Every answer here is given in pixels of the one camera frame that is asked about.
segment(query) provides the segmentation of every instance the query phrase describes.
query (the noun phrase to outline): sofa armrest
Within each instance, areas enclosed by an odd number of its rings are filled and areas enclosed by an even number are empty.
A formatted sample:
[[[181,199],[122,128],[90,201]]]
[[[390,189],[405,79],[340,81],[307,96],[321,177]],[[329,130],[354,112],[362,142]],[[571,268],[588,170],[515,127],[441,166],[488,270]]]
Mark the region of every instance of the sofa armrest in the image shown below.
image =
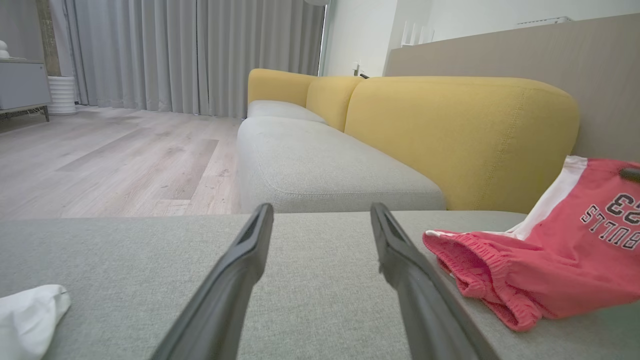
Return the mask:
[[[247,104],[254,100],[286,101],[305,107],[307,91],[316,76],[292,72],[253,69],[249,73]]]

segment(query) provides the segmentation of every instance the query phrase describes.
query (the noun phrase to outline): curtain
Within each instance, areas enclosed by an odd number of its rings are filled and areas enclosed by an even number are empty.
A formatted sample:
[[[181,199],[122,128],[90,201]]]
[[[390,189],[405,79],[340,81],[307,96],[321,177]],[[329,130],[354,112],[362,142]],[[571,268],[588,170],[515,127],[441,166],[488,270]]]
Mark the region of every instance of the curtain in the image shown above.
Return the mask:
[[[83,104],[242,117],[251,69],[317,74],[303,0],[65,0]]]

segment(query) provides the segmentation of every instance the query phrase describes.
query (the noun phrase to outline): laminate flooring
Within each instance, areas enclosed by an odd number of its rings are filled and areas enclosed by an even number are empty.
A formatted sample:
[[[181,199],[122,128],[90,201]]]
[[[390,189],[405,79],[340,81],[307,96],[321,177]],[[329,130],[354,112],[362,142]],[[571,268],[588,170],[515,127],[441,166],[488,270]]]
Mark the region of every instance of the laminate flooring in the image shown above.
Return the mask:
[[[239,212],[241,120],[78,109],[0,134],[0,220]]]

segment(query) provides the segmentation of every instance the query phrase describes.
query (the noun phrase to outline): white cloth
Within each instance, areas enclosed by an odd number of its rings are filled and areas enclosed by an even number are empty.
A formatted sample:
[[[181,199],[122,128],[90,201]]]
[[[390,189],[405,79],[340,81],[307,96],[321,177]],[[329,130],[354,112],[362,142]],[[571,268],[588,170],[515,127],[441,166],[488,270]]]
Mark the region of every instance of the white cloth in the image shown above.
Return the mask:
[[[41,359],[70,305],[67,289],[60,285],[43,285],[0,298],[0,357]]]

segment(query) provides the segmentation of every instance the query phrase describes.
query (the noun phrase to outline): yellow backrest cushion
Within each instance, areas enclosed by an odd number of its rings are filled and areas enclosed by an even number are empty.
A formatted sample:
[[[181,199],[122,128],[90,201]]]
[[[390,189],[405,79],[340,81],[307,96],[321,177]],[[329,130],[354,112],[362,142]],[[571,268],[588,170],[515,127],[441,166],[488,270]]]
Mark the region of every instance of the yellow backrest cushion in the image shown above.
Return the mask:
[[[355,88],[344,132],[430,178],[447,209],[528,213],[578,125],[575,101],[538,81],[389,77]]]
[[[254,100],[276,100],[304,107],[307,105],[309,84],[315,79],[317,76],[253,69],[249,73],[247,104]]]
[[[344,131],[351,94],[362,80],[355,76],[325,76],[313,80],[307,93],[307,109],[320,115],[329,126]]]

